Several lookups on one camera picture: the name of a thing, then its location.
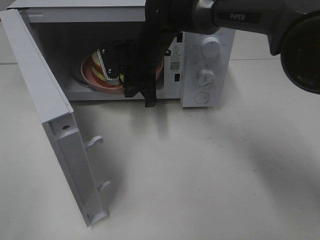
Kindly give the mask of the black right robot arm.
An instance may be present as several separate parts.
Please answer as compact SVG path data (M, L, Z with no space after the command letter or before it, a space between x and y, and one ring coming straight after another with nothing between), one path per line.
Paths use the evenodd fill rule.
M264 34L287 77L304 91L320 92L320 3L317 0L148 0L133 45L124 95L157 102L155 69L179 32L213 34L220 28Z

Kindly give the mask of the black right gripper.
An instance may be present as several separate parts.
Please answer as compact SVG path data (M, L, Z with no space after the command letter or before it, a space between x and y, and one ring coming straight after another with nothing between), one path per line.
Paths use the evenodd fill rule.
M112 46L112 62L124 74L124 96L133 98L142 90L146 108L157 104L156 68L178 35L171 23L171 5L171 0L147 0L138 38Z

